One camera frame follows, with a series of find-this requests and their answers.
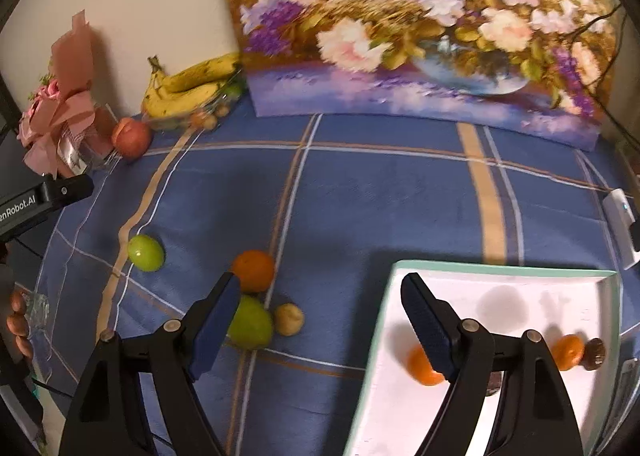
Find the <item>blue gripper pad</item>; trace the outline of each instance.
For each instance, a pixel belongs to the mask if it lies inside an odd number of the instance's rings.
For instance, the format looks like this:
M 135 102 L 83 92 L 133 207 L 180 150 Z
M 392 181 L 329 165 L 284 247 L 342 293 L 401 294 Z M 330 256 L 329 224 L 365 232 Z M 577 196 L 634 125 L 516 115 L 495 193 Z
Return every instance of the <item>blue gripper pad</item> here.
M 194 380 L 213 367 L 239 303 L 240 283 L 236 277 L 232 277 L 193 341 L 189 373 Z
M 416 273 L 410 273 L 402 279 L 400 286 L 402 307 L 404 307 L 433 369 L 450 380 L 458 372 L 451 358 L 451 340 L 431 309 L 420 286 L 431 295 L 427 286 Z M 431 298 L 433 302 L 437 302 L 433 295 Z

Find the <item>floral painting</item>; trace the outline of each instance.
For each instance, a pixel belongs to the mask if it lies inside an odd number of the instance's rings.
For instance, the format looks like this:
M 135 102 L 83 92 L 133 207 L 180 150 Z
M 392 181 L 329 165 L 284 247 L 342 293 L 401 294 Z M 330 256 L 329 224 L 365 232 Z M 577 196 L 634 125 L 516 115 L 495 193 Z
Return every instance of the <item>floral painting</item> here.
M 259 116 L 469 121 L 592 149 L 617 0 L 228 0 Z

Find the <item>red apple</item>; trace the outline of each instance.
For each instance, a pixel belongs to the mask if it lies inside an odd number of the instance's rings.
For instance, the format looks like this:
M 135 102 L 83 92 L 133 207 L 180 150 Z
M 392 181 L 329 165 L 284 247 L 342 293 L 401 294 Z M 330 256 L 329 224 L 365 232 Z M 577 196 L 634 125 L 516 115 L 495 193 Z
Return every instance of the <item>red apple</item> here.
M 113 130 L 111 142 L 123 158 L 137 160 L 149 149 L 151 129 L 141 121 L 123 118 Z

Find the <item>clear plastic fruit container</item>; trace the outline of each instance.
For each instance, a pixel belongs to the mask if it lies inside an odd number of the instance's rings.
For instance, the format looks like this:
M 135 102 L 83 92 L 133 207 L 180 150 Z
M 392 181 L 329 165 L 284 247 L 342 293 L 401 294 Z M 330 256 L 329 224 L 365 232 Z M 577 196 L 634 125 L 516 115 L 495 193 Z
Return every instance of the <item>clear plastic fruit container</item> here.
M 242 71 L 237 71 L 229 77 L 225 84 L 208 102 L 194 108 L 190 112 L 164 118 L 153 118 L 143 115 L 149 127 L 155 131 L 172 131 L 196 127 L 206 131 L 215 131 L 222 122 L 234 111 L 236 103 L 246 91 L 246 82 Z

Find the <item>white device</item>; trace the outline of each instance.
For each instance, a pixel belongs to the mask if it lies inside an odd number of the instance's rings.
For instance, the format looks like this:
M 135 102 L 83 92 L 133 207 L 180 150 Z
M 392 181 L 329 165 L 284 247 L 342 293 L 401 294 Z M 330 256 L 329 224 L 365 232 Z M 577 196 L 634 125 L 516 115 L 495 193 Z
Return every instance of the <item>white device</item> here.
M 640 261 L 640 251 L 636 251 L 629 231 L 636 219 L 622 189 L 611 191 L 602 201 L 602 206 L 618 243 L 623 267 L 627 270 Z

